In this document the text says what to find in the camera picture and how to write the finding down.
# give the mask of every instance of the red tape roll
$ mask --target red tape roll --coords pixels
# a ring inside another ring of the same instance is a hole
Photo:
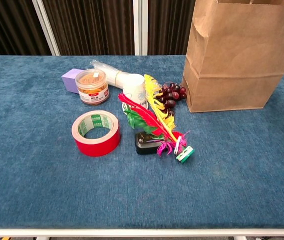
[[[110,132],[96,139],[84,137],[91,129],[100,127],[108,128]],[[91,157],[106,155],[113,151],[120,142],[118,119],[107,111],[89,111],[75,120],[72,135],[81,153]]]

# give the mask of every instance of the black object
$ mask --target black object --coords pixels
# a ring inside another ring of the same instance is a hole
[[[161,143],[152,140],[154,140],[153,135],[144,131],[135,134],[136,152],[141,155],[155,154],[157,148],[161,145]]]

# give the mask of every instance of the plastic jar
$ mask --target plastic jar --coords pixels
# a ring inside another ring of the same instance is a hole
[[[97,69],[87,69],[75,77],[80,99],[85,104],[98,105],[109,97],[105,72]]]

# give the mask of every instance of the paper cup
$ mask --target paper cup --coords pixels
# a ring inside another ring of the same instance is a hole
[[[127,74],[123,83],[123,93],[132,101],[147,109],[144,77],[141,74]]]

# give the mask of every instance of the paper bag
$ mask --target paper bag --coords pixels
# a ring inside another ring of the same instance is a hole
[[[190,112],[260,109],[284,75],[284,0],[196,0],[182,85]]]

